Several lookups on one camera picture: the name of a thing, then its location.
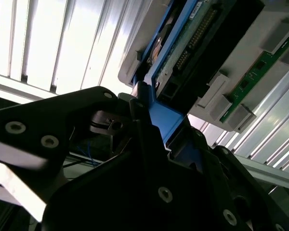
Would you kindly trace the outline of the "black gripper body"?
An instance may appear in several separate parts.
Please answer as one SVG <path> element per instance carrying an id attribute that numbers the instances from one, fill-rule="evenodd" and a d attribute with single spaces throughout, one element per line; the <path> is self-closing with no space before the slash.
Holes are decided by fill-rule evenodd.
<path id="1" fill-rule="evenodd" d="M 128 152 L 50 199 L 44 231 L 210 231 L 220 223 L 201 174 Z"/>

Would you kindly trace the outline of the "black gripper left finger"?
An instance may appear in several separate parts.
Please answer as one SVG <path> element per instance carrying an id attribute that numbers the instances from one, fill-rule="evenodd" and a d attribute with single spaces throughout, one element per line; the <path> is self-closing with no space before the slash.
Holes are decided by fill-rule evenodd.
<path id="1" fill-rule="evenodd" d="M 152 149 L 149 159 L 164 156 L 159 129 L 152 125 L 145 83 L 131 96 L 115 96 L 93 87 L 0 109 L 0 187 L 10 202 L 27 210 L 44 210 L 51 197 L 69 182 L 62 175 L 71 143 L 104 134 L 115 141 L 140 139 Z"/>

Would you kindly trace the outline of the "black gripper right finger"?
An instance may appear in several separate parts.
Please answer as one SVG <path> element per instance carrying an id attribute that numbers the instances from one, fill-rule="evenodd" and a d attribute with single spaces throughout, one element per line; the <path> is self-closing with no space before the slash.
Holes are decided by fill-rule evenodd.
<path id="1" fill-rule="evenodd" d="M 224 146 L 210 148 L 187 117 L 183 129 L 195 149 L 189 153 L 196 158 L 192 164 L 208 178 L 209 192 L 217 200 L 213 205 L 221 207 L 231 227 L 238 231 L 289 231 L 289 217 L 231 151 Z"/>

